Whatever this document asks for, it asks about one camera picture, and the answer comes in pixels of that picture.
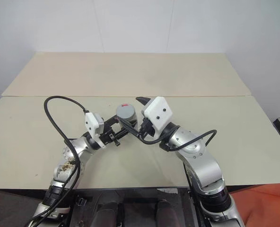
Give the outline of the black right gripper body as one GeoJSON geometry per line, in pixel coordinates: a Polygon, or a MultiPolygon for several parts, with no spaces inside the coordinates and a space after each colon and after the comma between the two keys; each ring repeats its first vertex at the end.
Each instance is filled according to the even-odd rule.
{"type": "Polygon", "coordinates": [[[151,137],[154,137],[155,135],[153,124],[147,117],[143,118],[142,124],[140,125],[140,135],[143,139],[145,139],[148,135],[151,137]]]}

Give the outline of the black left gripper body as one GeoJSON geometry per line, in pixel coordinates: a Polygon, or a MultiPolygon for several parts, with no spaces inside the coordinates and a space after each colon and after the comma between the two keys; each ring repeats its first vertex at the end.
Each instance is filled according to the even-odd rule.
{"type": "Polygon", "coordinates": [[[100,134],[99,138],[105,145],[110,144],[112,142],[116,146],[119,146],[121,144],[119,142],[119,139],[121,138],[117,137],[117,133],[112,129],[112,127],[105,127],[103,133],[100,134]]]}

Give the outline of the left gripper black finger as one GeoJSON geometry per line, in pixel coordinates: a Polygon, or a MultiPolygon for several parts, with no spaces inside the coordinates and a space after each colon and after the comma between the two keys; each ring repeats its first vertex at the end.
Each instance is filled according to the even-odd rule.
{"type": "Polygon", "coordinates": [[[104,121],[104,126],[112,127],[114,124],[117,124],[117,123],[119,123],[119,121],[117,119],[117,115],[114,115],[111,118],[109,118],[108,120],[104,121]]]}
{"type": "Polygon", "coordinates": [[[126,136],[129,132],[131,132],[132,129],[131,127],[122,127],[118,132],[117,132],[117,137],[122,138],[126,136]]]}

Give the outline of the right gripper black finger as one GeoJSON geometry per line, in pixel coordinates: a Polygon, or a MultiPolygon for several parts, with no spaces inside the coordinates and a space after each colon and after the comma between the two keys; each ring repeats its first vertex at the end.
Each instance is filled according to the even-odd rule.
{"type": "Polygon", "coordinates": [[[151,98],[143,97],[143,96],[136,97],[136,100],[140,102],[143,106],[147,106],[152,102],[151,98]]]}
{"type": "Polygon", "coordinates": [[[136,129],[138,125],[137,120],[131,120],[128,121],[124,118],[119,118],[119,123],[122,125],[123,128],[125,128],[129,133],[137,137],[138,139],[141,139],[141,134],[140,132],[136,129]]]}

